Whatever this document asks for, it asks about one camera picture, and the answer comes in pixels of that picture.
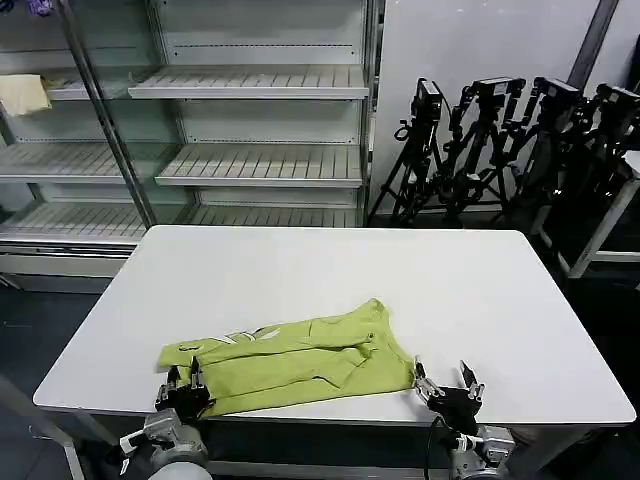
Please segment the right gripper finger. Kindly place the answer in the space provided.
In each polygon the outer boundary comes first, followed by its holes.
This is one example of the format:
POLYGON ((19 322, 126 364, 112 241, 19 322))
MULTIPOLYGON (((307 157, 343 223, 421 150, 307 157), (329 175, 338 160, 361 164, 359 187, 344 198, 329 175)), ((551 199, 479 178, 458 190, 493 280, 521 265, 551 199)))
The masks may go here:
POLYGON ((414 389, 424 403, 445 396, 444 390, 428 377, 424 364, 419 356, 414 358, 414 389))
POLYGON ((470 398, 481 398, 485 384, 477 380, 474 371, 463 360, 460 361, 460 373, 467 388, 468 396, 470 398))

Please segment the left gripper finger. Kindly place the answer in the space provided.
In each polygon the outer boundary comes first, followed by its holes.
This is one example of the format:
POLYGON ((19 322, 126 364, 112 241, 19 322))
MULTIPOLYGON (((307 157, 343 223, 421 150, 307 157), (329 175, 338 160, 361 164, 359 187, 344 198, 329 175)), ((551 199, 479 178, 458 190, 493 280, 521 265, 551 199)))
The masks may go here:
POLYGON ((207 390, 200 363, 195 356, 192 357, 189 377, 189 387, 192 391, 204 392, 207 390))
POLYGON ((156 396, 156 403, 171 403, 176 396, 180 372, 177 365, 172 365, 168 372, 166 381, 160 385, 156 396))

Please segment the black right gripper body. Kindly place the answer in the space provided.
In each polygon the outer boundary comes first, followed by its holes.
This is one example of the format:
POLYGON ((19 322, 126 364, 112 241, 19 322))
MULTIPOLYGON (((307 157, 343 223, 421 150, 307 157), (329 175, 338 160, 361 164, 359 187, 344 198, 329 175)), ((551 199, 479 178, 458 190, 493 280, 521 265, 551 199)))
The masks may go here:
POLYGON ((438 413, 451 430, 465 435, 477 435, 475 416, 481 406, 481 400, 460 388, 443 387, 441 393, 429 398, 429 409, 438 413))

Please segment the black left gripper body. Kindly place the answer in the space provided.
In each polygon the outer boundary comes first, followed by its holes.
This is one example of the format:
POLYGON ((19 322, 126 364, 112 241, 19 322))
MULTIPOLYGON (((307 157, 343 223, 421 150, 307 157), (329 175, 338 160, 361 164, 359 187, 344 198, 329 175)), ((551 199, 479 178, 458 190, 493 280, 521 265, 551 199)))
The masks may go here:
POLYGON ((155 409, 162 411, 174 409, 182 422, 194 422, 215 404, 208 389, 201 385, 191 388, 183 385, 174 388, 169 384, 161 385, 155 400, 155 409))

